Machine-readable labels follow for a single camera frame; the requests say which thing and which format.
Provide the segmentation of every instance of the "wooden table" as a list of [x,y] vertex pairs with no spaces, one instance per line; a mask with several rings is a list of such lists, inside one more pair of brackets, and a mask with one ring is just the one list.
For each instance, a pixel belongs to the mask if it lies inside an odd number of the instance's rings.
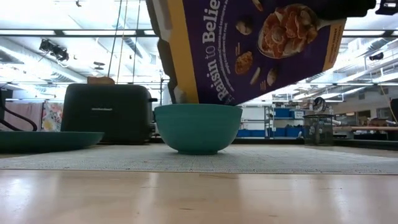
[[397,223],[398,178],[0,170],[0,223]]

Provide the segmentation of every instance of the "teal plate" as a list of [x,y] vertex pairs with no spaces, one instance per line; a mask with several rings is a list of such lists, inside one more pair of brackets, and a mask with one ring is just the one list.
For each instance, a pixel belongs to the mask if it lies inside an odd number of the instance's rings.
[[0,131],[0,153],[45,153],[83,149],[98,144],[104,133]]

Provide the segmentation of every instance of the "gray placemat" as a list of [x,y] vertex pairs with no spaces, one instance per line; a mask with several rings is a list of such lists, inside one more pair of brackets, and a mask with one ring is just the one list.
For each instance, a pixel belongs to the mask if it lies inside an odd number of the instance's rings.
[[236,146],[215,156],[186,156],[163,144],[101,146],[0,159],[0,169],[129,170],[237,174],[398,174],[398,158],[303,146]]

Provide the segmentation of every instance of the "teal bowl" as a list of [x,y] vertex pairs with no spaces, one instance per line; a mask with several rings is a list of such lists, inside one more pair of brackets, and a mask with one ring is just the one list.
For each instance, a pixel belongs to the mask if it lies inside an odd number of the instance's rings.
[[163,141],[181,154],[213,155],[235,139],[242,117],[236,106],[179,104],[155,108]]

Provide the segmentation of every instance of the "blue bin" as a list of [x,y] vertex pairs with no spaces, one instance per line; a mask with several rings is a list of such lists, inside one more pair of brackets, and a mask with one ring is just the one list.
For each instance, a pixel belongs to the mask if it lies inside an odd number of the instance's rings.
[[276,118],[289,118],[290,117],[290,109],[285,109],[285,108],[275,109],[275,117]]
[[286,128],[286,137],[297,138],[302,128]]
[[236,137],[241,137],[241,138],[250,137],[250,130],[239,130]]
[[272,128],[267,129],[268,137],[275,138],[275,137],[286,137],[286,129],[285,128],[276,128],[276,131],[273,132]]
[[266,130],[251,130],[251,137],[262,137],[266,136]]

